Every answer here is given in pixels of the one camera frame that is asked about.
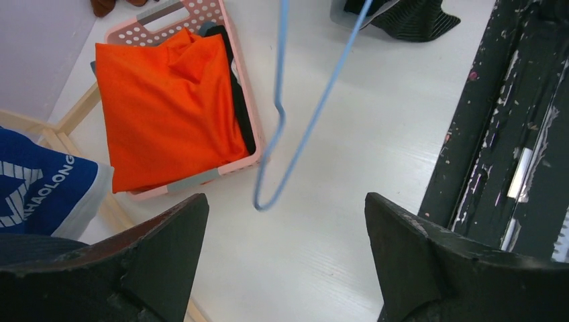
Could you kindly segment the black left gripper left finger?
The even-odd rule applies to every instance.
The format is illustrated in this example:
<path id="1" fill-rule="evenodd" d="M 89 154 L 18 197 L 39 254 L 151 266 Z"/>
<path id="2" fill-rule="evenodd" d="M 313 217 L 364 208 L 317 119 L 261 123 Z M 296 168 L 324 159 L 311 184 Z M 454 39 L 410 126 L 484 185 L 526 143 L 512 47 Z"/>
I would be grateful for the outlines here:
<path id="1" fill-rule="evenodd" d="M 208 216 L 196 194 L 92 245 L 2 234 L 1 320 L 200 319 L 191 292 Z"/>

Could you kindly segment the black striped underwear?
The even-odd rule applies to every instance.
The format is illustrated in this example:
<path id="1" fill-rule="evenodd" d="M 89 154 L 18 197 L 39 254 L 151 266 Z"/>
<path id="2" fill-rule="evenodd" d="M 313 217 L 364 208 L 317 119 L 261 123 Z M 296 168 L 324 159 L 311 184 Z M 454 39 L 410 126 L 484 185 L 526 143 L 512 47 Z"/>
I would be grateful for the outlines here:
<path id="1" fill-rule="evenodd" d="M 442 0 L 371 1 L 360 29 L 373 26 L 406 42 L 430 42 L 456 27 L 461 19 L 443 11 Z"/>

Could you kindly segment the light blue wire hanger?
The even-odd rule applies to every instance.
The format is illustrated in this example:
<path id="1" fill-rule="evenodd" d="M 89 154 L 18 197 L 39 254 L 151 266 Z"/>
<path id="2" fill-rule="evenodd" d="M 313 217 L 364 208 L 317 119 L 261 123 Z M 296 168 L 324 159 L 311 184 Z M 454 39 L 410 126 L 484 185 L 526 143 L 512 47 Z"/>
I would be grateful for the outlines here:
<path id="1" fill-rule="evenodd" d="M 340 72 L 342 71 L 342 68 L 346 63 L 348 55 L 352 49 L 352 46 L 354 45 L 359 30 L 364 24 L 364 20 L 366 18 L 369 9 L 371 8 L 371 5 L 372 5 L 372 0 L 366 0 L 364 2 L 362 9 L 360 10 L 360 13 L 357 16 L 356 22 L 354 23 L 354 28 L 351 31 L 350 37 L 348 38 L 348 41 L 344 46 L 340 59 L 338 60 L 335 68 L 333 69 L 333 72 L 326 84 L 326 87 L 324 88 L 324 91 L 317 105 L 315 106 L 315 109 L 309 120 L 307 128 L 305 129 L 304 134 L 299 141 L 299 145 L 297 146 L 287 169 L 285 170 L 279 184 L 277 185 L 275 192 L 272 194 L 272 196 L 269 198 L 267 202 L 263 203 L 261 201 L 261 194 L 262 194 L 262 185 L 266 174 L 266 167 L 270 157 L 272 156 L 272 153 L 276 148 L 276 145 L 279 143 L 282 137 L 283 131 L 287 123 L 287 113 L 283 105 L 282 94 L 283 94 L 284 73 L 285 73 L 285 56 L 287 52 L 287 39 L 288 39 L 288 29 L 289 29 L 289 2 L 288 1 L 280 2 L 279 15 L 278 15 L 277 45 L 276 45 L 276 70 L 275 70 L 274 94 L 273 94 L 274 107 L 278 113 L 278 124 L 274 131 L 274 134 L 272 135 L 260 159 L 260 165 L 258 168 L 256 181 L 254 184 L 253 199 L 252 199 L 252 204 L 255 210 L 259 212 L 268 211 L 276 204 L 276 202 L 280 198 L 284 188 L 286 187 L 289 181 L 289 178 L 291 177 L 293 170 L 297 165 L 297 162 L 299 161 L 299 158 L 301 157 L 301 154 L 303 153 L 303 150 L 305 149 L 305 146 L 307 145 L 307 142 L 309 141 L 309 138 L 317 122 L 319 121 L 323 108 L 325 107 L 325 104 L 327 103 L 327 100 L 329 99 L 329 96 L 333 90 L 333 86 L 338 80 Z"/>

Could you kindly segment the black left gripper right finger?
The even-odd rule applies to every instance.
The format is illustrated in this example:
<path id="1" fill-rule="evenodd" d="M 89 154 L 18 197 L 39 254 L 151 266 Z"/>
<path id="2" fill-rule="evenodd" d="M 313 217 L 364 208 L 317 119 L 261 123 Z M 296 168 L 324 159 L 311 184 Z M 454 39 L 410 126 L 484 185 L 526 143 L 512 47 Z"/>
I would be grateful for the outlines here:
<path id="1" fill-rule="evenodd" d="M 368 193 L 380 321 L 567 321 L 568 265 L 504 252 Z"/>

